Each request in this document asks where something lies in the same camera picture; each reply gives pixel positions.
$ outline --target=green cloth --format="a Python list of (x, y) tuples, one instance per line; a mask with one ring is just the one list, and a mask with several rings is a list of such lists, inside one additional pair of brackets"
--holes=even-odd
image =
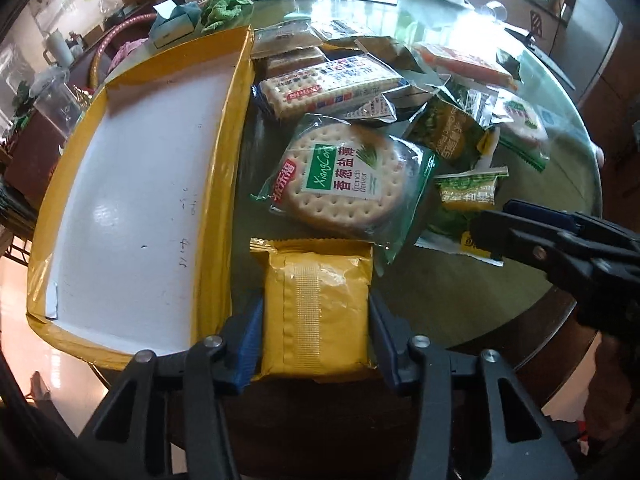
[(237, 27), (251, 15), (251, 0), (210, 0), (202, 9), (200, 21), (203, 32), (219, 30), (222, 27)]

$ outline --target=round table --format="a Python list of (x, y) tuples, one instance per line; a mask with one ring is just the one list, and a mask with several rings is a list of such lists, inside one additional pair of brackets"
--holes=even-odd
[[(411, 43), (429, 41), (493, 57), (497, 47), (520, 61), (518, 94), (570, 125), (570, 133), (552, 141), (543, 173), (501, 146), (494, 166), (507, 165), (510, 176), (497, 206), (519, 198), (559, 210), (599, 216), (600, 179), (580, 115), (558, 81), (515, 38), (473, 11), (441, 0), (400, 0), (397, 6), (360, 0), (263, 0), (254, 5), (252, 25), (283, 19), (345, 19), (380, 36)], [(232, 300), (237, 312), (264, 271), (249, 254), (249, 239), (321, 237), (301, 223), (271, 214), (250, 198), (277, 165), (291, 131), (263, 122), (250, 104), (242, 138), (236, 182), (232, 241)], [(498, 268), (473, 258), (414, 246), (419, 218), (395, 262), (373, 286), (389, 308), (409, 320), (417, 333), (460, 351), (495, 348), (516, 369), (542, 405), (571, 373), (586, 351), (593, 331), (570, 318), (574, 301), (546, 281), (542, 272), (510, 260)], [(554, 355), (527, 372), (546, 343), (569, 319), (571, 349), (558, 343)], [(552, 371), (551, 361), (561, 369)], [(540, 386), (540, 367), (548, 367)], [(344, 384), (313, 381), (260, 381), (241, 397), (225, 399), (226, 419), (240, 472), (251, 476), (350, 476), (391, 471), (412, 449), (415, 413), (382, 380)]]

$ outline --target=floor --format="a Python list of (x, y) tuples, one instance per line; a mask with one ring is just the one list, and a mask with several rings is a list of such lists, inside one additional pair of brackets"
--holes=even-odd
[[(27, 324), (27, 269), (0, 258), (1, 345), (22, 391), (30, 390), (30, 377), (38, 370), (51, 390), (51, 397), (71, 430), (78, 434), (107, 389), (82, 361), (52, 348), (34, 334)], [(543, 408), (554, 419), (580, 419), (586, 402), (587, 385), (594, 372), (591, 346), (588, 354), (562, 389)], [(174, 448), (174, 471), (184, 471), (184, 453)]]

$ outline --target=yellow wrapper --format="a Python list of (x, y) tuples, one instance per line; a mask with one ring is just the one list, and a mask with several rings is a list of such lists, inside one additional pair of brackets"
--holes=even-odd
[(366, 375), (371, 244), (252, 238), (266, 270), (261, 376)]

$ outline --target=red package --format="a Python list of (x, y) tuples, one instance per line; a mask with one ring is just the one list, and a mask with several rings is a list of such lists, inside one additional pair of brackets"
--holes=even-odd
[(414, 49), (420, 53), (425, 63), (441, 66), (462, 77), (468, 77), (485, 84), (504, 88), (513, 87), (513, 77), (496, 62), (467, 54), (441, 45), (415, 43)]

